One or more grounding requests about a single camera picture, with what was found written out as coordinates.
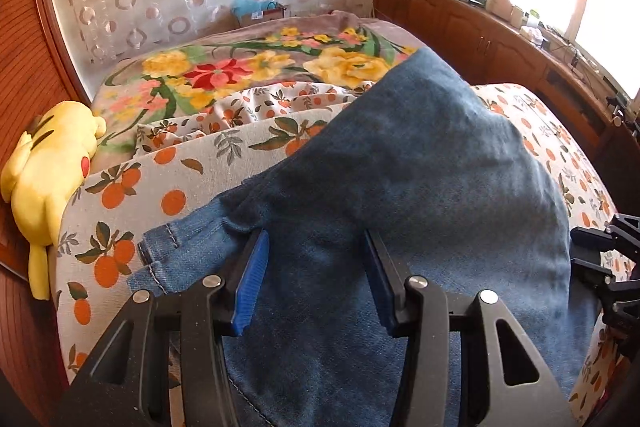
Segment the bed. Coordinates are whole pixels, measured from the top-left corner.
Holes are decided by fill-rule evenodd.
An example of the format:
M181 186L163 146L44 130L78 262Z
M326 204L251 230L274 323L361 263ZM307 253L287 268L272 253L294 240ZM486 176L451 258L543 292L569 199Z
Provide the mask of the bed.
M129 298L126 278L142 266L134 244L143 232L295 153L422 45L393 24L336 12L258 24L121 64L92 106L108 133L50 253L68 379ZM516 84L470 89L520 131L558 184L571 227L604 227L616 211L609 193L558 118ZM633 268L615 251L604 253L602 264L617 280ZM596 324L570 396L580 420L617 359L608 329ZM173 405L179 372L172 382ZM179 407L172 416L173 425L182 424Z

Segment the plush toy ear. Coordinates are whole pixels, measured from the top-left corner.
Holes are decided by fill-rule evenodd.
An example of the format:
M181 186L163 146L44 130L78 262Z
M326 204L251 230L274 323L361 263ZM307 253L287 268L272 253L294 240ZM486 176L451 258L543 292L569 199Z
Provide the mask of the plush toy ear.
M27 132L22 133L22 136L20 136L18 140L18 145L15 146L14 152L11 153L11 156L9 156L9 159L2 168L2 173L0 174L0 191L2 192L2 199L6 203L11 201L11 193L31 154L32 143L31 135Z
M104 121L104 118L101 116L94 116L95 120L95 138L102 138L104 133L107 132L107 123Z

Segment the red cheek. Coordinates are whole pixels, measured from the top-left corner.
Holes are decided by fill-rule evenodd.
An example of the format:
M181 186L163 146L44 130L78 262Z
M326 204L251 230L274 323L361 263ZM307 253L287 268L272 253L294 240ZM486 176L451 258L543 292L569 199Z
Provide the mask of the red cheek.
M89 158L84 156L80 162L82 168L82 176L87 177L89 175Z

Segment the plush toy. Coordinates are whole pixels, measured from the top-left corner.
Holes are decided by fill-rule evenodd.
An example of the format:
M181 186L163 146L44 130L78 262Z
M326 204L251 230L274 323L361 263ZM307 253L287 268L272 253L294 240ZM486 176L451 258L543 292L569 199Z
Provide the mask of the plush toy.
M104 118L79 102L60 102L33 136L23 133L2 168L2 199L11 201L20 233L29 241L29 283L36 299L49 299L47 250L57 245L66 202L89 174Z

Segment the red flower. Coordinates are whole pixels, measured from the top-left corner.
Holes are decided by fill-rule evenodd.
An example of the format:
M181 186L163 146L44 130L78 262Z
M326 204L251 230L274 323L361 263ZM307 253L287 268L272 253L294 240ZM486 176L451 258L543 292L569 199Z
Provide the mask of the red flower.
M228 58L215 64L198 64L193 71L185 73L184 76L194 80L192 87L212 90L227 84L237 84L240 78L252 73L243 66L246 66L245 60Z

